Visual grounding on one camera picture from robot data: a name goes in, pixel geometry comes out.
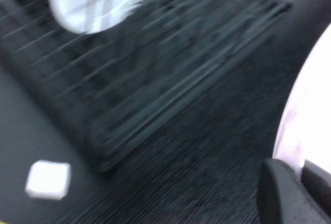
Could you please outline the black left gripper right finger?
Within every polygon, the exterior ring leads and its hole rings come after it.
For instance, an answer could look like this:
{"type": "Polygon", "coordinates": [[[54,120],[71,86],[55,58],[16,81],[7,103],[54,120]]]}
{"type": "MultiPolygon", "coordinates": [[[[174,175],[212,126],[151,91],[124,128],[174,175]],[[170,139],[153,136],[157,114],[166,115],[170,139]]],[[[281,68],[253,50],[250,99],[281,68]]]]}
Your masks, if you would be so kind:
{"type": "Polygon", "coordinates": [[[330,223],[330,173],[306,160],[303,187],[304,223],[330,223]]]}

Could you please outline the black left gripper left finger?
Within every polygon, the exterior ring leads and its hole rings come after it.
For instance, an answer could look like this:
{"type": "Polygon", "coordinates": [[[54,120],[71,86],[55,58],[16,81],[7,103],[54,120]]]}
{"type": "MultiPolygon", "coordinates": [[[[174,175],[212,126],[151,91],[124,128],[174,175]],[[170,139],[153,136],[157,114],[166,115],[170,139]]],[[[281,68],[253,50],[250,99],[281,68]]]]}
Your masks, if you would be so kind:
{"type": "Polygon", "coordinates": [[[314,209],[298,177],[284,162],[265,159],[258,184],[260,223],[314,223],[314,209]]]}

